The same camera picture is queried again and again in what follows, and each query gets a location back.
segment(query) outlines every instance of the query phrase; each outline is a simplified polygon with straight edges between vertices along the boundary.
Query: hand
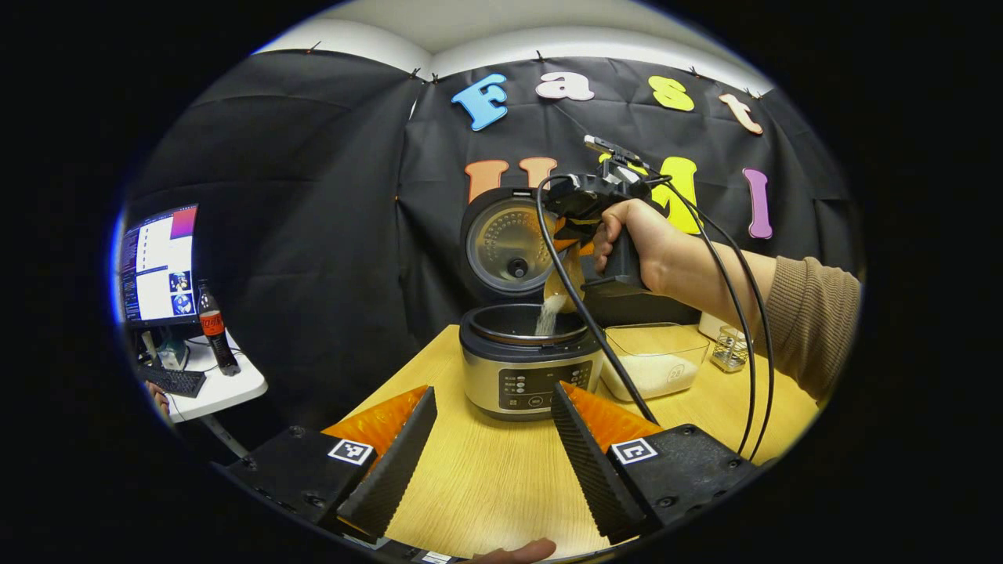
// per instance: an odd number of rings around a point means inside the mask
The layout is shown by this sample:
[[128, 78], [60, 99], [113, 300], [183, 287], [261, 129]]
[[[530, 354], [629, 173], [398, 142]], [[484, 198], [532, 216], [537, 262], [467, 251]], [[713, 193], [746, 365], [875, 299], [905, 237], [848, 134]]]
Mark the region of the hand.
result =
[[149, 391], [149, 396], [153, 398], [153, 402], [156, 403], [156, 407], [163, 413], [163, 417], [171, 418], [171, 404], [168, 403], [168, 396], [164, 395], [163, 389], [151, 381], [146, 381], [146, 389]]
[[613, 242], [620, 236], [624, 225], [641, 258], [641, 281], [652, 292], [664, 295], [673, 249], [686, 234], [641, 200], [628, 200], [610, 206], [603, 212], [603, 223], [593, 238], [597, 273], [602, 274], [606, 270], [607, 257], [613, 251]]
[[474, 554], [469, 562], [473, 564], [530, 564], [540, 562], [548, 556], [554, 554], [558, 545], [550, 539], [540, 539], [526, 543], [523, 548], [516, 550], [492, 550], [487, 554]]

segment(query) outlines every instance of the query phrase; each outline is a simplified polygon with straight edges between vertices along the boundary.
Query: soda bottle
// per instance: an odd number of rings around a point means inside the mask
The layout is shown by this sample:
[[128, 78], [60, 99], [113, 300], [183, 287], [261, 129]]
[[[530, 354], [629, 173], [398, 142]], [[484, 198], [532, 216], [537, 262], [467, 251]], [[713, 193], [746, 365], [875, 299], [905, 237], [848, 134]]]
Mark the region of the soda bottle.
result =
[[206, 280], [199, 281], [199, 319], [202, 321], [202, 331], [209, 339], [220, 370], [228, 376], [240, 372], [241, 367], [237, 364], [234, 351], [230, 350], [230, 341], [224, 330], [225, 325], [223, 324], [223, 315], [220, 313], [220, 305], [216, 303], [216, 298], [209, 292]]

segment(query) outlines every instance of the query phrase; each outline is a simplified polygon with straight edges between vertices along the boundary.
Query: rice cooker control panel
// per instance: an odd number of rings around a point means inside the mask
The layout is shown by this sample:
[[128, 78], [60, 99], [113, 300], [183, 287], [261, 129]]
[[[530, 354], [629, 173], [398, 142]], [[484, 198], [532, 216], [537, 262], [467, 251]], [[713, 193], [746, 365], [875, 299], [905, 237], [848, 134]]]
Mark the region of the rice cooker control panel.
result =
[[498, 370], [498, 407], [540, 409], [554, 402], [554, 384], [564, 380], [588, 389], [592, 360], [544, 368], [503, 368]]

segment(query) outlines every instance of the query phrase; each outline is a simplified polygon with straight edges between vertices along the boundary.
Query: computer monitor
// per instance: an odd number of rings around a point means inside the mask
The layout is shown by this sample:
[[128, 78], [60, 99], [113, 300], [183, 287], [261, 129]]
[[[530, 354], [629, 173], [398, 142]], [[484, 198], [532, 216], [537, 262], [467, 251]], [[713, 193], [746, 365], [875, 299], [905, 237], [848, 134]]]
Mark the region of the computer monitor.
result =
[[199, 323], [192, 270], [198, 208], [192, 204], [155, 214], [122, 237], [118, 272], [127, 326]]

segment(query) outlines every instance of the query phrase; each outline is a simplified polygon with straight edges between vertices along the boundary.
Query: wooden table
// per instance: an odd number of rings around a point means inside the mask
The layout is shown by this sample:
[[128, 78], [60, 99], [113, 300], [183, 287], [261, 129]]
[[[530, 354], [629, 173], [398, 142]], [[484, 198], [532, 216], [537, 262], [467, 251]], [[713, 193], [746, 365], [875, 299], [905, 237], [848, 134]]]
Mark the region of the wooden table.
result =
[[[712, 342], [695, 325], [685, 329]], [[689, 389], [648, 404], [663, 428], [694, 424], [737, 450], [748, 417], [748, 365], [726, 374], [709, 358]], [[766, 359], [755, 359], [757, 409], [745, 457], [762, 422], [767, 389]], [[350, 413], [421, 384], [435, 387], [438, 418], [386, 536], [464, 558], [541, 537], [557, 543], [553, 558], [608, 548], [553, 421], [492, 419], [466, 399], [462, 377], [458, 327], [450, 325]], [[596, 392], [613, 398], [603, 382]], [[618, 403], [639, 412], [632, 403]], [[753, 462], [781, 455], [816, 411], [791, 378], [777, 373], [769, 427]]]

